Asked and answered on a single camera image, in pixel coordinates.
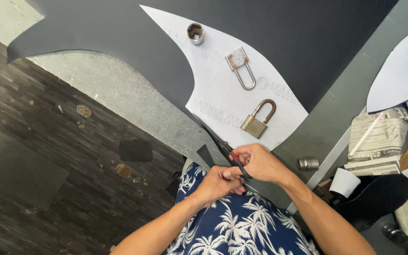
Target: person's left hand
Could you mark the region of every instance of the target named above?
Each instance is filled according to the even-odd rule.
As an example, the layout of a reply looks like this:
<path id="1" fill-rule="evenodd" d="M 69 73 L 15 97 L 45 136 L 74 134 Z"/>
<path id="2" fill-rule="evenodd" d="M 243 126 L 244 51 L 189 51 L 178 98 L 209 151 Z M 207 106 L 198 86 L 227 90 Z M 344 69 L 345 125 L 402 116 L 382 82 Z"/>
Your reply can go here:
<path id="1" fill-rule="evenodd" d="M 202 204 L 202 208 L 209 207 L 212 203 L 228 193 L 236 193 L 241 195 L 245 192 L 245 188 L 242 186 L 243 179 L 240 176 L 224 177 L 224 170 L 229 167 L 214 166 L 204 177 L 201 184 L 198 186 L 195 192 L 190 196 L 194 196 L 195 199 Z"/>

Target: dark wood floor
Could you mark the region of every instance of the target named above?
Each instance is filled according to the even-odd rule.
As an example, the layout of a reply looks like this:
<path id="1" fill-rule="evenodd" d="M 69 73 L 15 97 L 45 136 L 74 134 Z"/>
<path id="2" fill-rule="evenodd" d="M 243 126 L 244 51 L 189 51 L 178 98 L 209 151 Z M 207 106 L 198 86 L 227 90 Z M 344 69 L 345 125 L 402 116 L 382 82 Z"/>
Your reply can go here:
<path id="1" fill-rule="evenodd" d="M 70 174 L 48 210 L 0 187 L 1 247 L 10 254 L 108 254 L 174 205 L 165 189 L 183 166 L 179 153 L 31 61 L 6 61 L 0 43 L 0 132 Z M 80 115 L 77 105 L 91 116 Z M 120 161 L 119 141 L 133 138 L 152 143 L 153 162 Z M 129 178 L 116 173 L 120 163 L 130 168 Z"/>

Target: padlock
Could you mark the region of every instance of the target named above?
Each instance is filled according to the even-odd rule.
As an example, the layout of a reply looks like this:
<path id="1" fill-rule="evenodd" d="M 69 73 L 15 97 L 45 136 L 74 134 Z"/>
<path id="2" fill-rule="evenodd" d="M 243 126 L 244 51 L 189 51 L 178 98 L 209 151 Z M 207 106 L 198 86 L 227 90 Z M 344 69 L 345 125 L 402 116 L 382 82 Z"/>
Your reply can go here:
<path id="1" fill-rule="evenodd" d="M 267 118 L 265 118 L 264 123 L 262 123 L 258 121 L 257 119 L 255 119 L 254 116 L 256 115 L 256 113 L 259 112 L 261 107 L 267 102 L 272 105 L 272 110 L 267 115 Z M 259 137 L 261 137 L 262 133 L 264 133 L 265 129 L 267 128 L 266 124 L 270 120 L 272 115 L 275 113 L 275 111 L 276 111 L 276 103 L 271 99 L 265 99 L 258 105 L 258 107 L 256 107 L 252 115 L 248 115 L 245 121 L 240 125 L 240 128 L 245 130 L 248 134 L 259 139 Z"/>

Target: white paper sheet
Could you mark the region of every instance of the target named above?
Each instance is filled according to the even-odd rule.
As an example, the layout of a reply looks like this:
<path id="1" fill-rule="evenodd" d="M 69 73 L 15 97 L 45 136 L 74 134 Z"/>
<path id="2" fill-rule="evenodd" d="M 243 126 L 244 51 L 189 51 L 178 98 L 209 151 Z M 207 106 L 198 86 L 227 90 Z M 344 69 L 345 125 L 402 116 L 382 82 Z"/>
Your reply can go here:
<path id="1" fill-rule="evenodd" d="M 190 23 L 199 20 L 188 20 L 158 9 L 141 7 L 177 43 L 190 62 L 195 89 L 186 105 L 187 109 L 206 122 L 231 147 L 258 142 L 272 150 L 290 136 L 308 115 L 275 67 L 248 44 L 202 24 L 204 42 L 193 45 L 186 36 L 186 30 Z M 225 59 L 226 55 L 241 46 L 257 81 L 251 91 L 241 87 Z M 237 70 L 245 85 L 251 86 L 252 80 L 246 67 Z M 240 125 L 262 100 L 268 98 L 275 101 L 276 112 L 258 140 L 241 130 Z M 270 110 L 271 106 L 265 104 L 256 118 L 264 121 Z"/>
<path id="2" fill-rule="evenodd" d="M 354 192 L 355 188 L 360 183 L 360 179 L 354 176 L 353 173 L 342 168 L 338 168 L 331 183 L 330 191 L 335 191 L 348 198 L 348 196 Z"/>
<path id="3" fill-rule="evenodd" d="M 394 107 L 408 100 L 408 36 L 390 53 L 375 78 L 368 100 L 368 113 Z"/>

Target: person's right hand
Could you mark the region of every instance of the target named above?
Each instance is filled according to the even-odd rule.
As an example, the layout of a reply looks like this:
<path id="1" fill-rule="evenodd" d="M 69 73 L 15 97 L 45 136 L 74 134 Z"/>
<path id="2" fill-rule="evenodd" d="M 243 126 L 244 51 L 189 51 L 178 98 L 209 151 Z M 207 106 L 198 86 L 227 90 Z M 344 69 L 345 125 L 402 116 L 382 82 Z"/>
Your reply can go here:
<path id="1" fill-rule="evenodd" d="M 233 153 L 240 158 L 245 171 L 260 181 L 286 185 L 291 177 L 295 176 L 280 160 L 258 143 L 237 147 Z M 242 172 L 238 166 L 233 166 L 226 169 L 223 175 L 224 177 L 242 175 Z"/>

